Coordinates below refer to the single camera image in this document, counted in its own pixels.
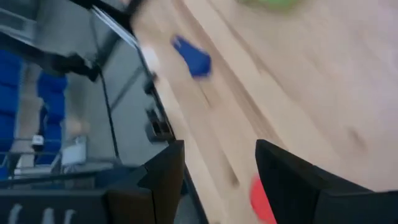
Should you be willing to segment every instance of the wooden floor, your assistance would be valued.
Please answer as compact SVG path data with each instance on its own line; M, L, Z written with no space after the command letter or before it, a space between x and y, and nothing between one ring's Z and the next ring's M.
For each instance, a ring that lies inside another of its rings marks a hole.
M210 223L258 222L256 139L372 190L398 189L398 4L147 1L132 26ZM170 41L211 55L194 80Z

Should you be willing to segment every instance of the blue object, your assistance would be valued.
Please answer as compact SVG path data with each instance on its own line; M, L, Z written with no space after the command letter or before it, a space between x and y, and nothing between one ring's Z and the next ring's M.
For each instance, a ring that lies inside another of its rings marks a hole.
M55 77L42 72L37 80L37 95L45 102L53 93L61 93L66 89L68 80L66 77Z
M192 77L207 77L211 71L211 58L208 53L194 47L183 37L176 35L172 41L188 65Z
M61 149L62 129L59 124L47 124L44 129L44 140L51 140L44 143L43 152L51 152L53 154L40 155L36 160L36 165L50 165L57 156L56 153Z
M9 53L6 50L0 50L0 62L14 65L17 67L20 67L22 65L22 60L18 56Z
M16 87L0 85L0 113L15 116L18 109L19 90Z
M0 84L18 88L21 66L0 61Z
M9 173L7 166L0 167L0 180L8 179Z
M8 152L14 142L15 116L0 114L0 152ZM0 165L6 155L0 154Z
M65 97L62 93L52 93L45 102L47 124L59 124L65 118Z

